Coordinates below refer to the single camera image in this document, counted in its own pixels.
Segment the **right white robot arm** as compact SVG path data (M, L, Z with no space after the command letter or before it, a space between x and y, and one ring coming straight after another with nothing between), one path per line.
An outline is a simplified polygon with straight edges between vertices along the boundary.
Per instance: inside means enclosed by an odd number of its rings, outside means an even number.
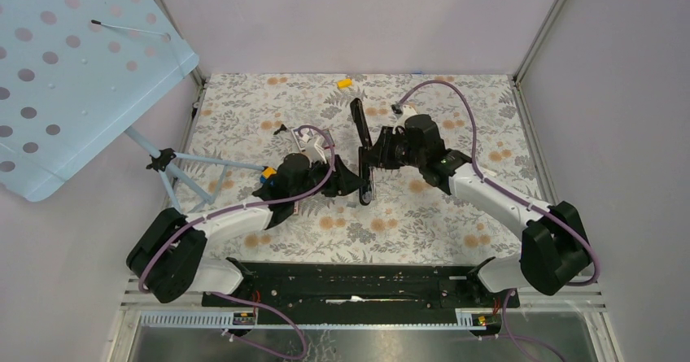
M517 254L489 258L473 268L466 294L471 303L486 307L499 292L530 286L554 295L593 262L587 235L577 209L566 201L551 205L490 180L474 160L445 146L438 125L411 107L398 107L394 126L381 128L373 142L363 103L350 104L360 138L360 202L373 198L371 174L375 168L415 168L424 181L447 195L463 199L498 220L521 242Z

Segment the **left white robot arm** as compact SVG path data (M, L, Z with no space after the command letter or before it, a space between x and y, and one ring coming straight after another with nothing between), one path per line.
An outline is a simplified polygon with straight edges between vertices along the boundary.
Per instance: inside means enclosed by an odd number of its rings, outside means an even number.
M315 194L347 196L365 186L328 137L317 135L305 151L288 154L277 168L264 168L260 187L243 203L185 215L165 208L152 221L125 263L138 288L170 303L187 291L217 292L234 306L247 303L252 285L229 260L212 260L215 244L271 229L290 218L295 205Z

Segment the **blue yellow toy car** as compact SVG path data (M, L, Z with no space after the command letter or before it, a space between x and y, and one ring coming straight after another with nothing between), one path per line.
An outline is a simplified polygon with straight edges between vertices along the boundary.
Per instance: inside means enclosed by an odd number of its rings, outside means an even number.
M264 167L263 171L260 174L260 182L264 184L270 177L275 175L277 173L277 170L271 167Z

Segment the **blue playing card box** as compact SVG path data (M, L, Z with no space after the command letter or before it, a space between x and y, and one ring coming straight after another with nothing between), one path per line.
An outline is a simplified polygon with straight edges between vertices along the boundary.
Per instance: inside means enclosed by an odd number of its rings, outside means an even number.
M293 137L295 141L295 145L297 146L297 149L299 152L303 152L306 150L306 145L309 141L309 135L308 134L302 134L297 128L292 128L290 130L290 134Z

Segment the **black small clip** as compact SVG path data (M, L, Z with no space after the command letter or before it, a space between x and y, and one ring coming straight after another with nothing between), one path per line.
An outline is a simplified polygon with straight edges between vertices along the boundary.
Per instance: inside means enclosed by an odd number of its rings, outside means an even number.
M288 131L288 128L287 128L284 124L282 124L278 129L276 129L276 130L273 132L273 134L274 134L274 135L278 135L279 133L283 133L283 132L286 132L286 131Z

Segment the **yellow small block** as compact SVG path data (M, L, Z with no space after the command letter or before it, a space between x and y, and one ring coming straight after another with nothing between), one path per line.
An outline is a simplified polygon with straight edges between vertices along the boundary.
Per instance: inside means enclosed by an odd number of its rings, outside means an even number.
M339 89L345 89L345 88L350 87L350 86L352 86L352 79L349 79L349 78L342 79L342 80L337 82L337 87Z

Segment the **blue perforated stand panel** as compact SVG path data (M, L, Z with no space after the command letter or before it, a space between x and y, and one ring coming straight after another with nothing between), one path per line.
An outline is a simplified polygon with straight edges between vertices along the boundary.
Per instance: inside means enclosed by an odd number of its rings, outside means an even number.
M1 0L1 183L50 197L198 64L154 0Z

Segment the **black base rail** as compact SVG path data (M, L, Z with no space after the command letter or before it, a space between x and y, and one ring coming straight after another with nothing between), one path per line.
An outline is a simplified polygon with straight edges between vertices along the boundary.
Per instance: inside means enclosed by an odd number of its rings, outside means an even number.
M233 297L276 308L297 325L455 325L458 310L497 313L517 297L491 293L458 265L245 261Z

